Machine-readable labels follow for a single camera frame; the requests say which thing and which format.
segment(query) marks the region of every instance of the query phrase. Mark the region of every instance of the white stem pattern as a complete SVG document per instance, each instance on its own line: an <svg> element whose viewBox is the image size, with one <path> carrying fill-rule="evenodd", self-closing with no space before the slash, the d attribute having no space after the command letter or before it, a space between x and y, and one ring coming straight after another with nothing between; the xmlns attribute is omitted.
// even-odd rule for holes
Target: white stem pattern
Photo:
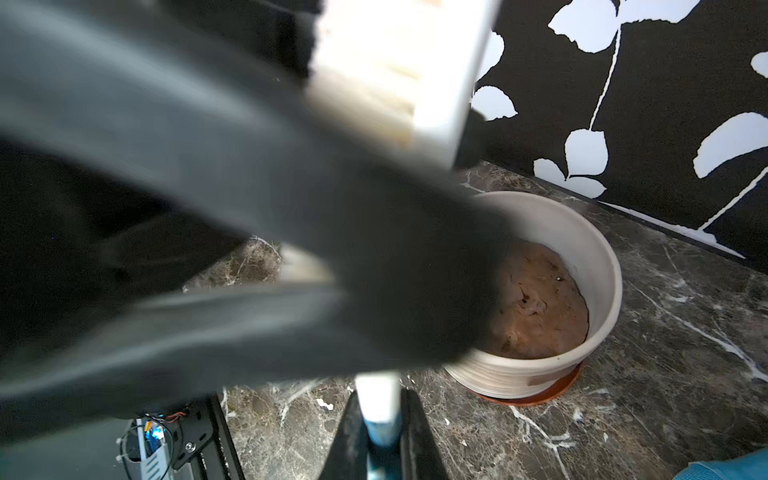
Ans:
<svg viewBox="0 0 768 480"><path fill-rule="evenodd" d="M712 222L714 222L715 220L717 220L718 218L720 218L720 216L721 216L722 214L726 213L726 212L728 211L728 209L729 209L729 208L731 208L733 205L736 205L736 204L739 202L739 200L741 200L741 199L744 197L744 195L748 194L748 193L750 192L750 190L752 190L754 187L756 187L756 186L757 186L757 182L761 181L761 180L763 179L763 177L765 177L765 176L766 176L766 174L768 174L768 167L765 167L765 168L763 168L763 171L761 171L761 172L760 172L760 173L757 175L757 177L754 177L754 178L752 179L752 181L750 182L750 184L749 184L749 185L747 185L747 186L744 188L744 190L742 190L741 192L739 192L739 194L738 194L738 195L736 195L734 198L732 198L732 199L731 199L731 201L730 201L730 202L728 202L728 204L727 204L725 207L721 208L719 212L717 212L717 213L716 213L716 214L714 214L714 215L713 215L713 216L712 216L712 217L711 217L709 220L707 220L706 222L704 222L704 225L702 225L701 227L699 227L699 230L701 230L701 231L704 231L704 229L705 229L705 228L707 228L708 226L710 226L710 225L712 224Z"/></svg>
<svg viewBox="0 0 768 480"><path fill-rule="evenodd" d="M605 94L608 92L608 85L611 84L611 76L613 76L614 74L614 69L616 68L616 60L619 57L620 43L621 43L621 24L619 24L619 28L616 31L616 47L614 48L614 57L611 59L611 69L608 70L608 78L605 79L605 86L603 87L603 93L600 94L600 98L598 98L598 105L594 108L592 119L589 121L590 131L592 130L592 126L594 125L594 119L598 117L598 111L600 110L600 105L603 103L603 98L605 98Z"/></svg>

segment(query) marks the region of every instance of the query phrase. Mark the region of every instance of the blue object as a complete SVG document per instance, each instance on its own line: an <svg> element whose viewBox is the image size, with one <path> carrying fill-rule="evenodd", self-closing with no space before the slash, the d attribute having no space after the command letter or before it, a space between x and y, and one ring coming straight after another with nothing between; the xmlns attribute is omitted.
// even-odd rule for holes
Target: blue object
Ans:
<svg viewBox="0 0 768 480"><path fill-rule="evenodd" d="M398 414L395 421L390 423L369 422L365 419L363 421L371 440L368 450L368 480L400 480L402 415Z"/></svg>
<svg viewBox="0 0 768 480"><path fill-rule="evenodd" d="M768 449L725 462L693 462L674 480L764 480L768 478Z"/></svg>
<svg viewBox="0 0 768 480"><path fill-rule="evenodd" d="M402 416L398 413L394 422L377 423L363 420L368 427L368 437L371 442L385 449L396 446L400 440L400 430L402 429Z"/></svg>

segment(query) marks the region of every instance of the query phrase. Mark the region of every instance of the soil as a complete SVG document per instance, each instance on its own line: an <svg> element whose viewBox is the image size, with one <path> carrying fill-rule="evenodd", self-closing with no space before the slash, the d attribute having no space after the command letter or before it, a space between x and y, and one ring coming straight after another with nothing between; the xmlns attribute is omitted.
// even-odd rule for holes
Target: soil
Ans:
<svg viewBox="0 0 768 480"><path fill-rule="evenodd" d="M521 244L499 274L501 298L482 349L511 359L560 355L587 339L589 313L563 260L539 243Z"/></svg>

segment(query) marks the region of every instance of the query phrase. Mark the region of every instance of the white debris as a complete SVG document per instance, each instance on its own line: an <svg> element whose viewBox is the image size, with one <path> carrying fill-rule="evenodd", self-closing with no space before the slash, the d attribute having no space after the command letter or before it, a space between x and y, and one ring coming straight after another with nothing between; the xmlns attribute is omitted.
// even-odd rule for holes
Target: white debris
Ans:
<svg viewBox="0 0 768 480"><path fill-rule="evenodd" d="M319 405L319 406L321 406L321 407L325 407L325 408L327 408L329 411L330 411L330 410L333 410L333 404L332 404L332 403L326 403L326 401L325 401L325 400L323 400L323 399L316 399L315 401L317 402L317 405Z"/></svg>

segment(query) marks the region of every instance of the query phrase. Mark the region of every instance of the white plastic part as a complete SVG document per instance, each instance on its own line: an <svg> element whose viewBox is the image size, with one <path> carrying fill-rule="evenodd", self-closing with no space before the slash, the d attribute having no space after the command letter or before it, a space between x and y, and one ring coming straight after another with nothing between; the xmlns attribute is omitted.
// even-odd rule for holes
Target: white plastic part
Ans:
<svg viewBox="0 0 768 480"><path fill-rule="evenodd" d="M498 0L326 0L307 97L385 149L449 169Z"/></svg>
<svg viewBox="0 0 768 480"><path fill-rule="evenodd" d="M400 375L395 370L355 377L362 417L374 423L394 422L400 412Z"/></svg>
<svg viewBox="0 0 768 480"><path fill-rule="evenodd" d="M441 0L413 116L411 149L451 168L498 0Z"/></svg>

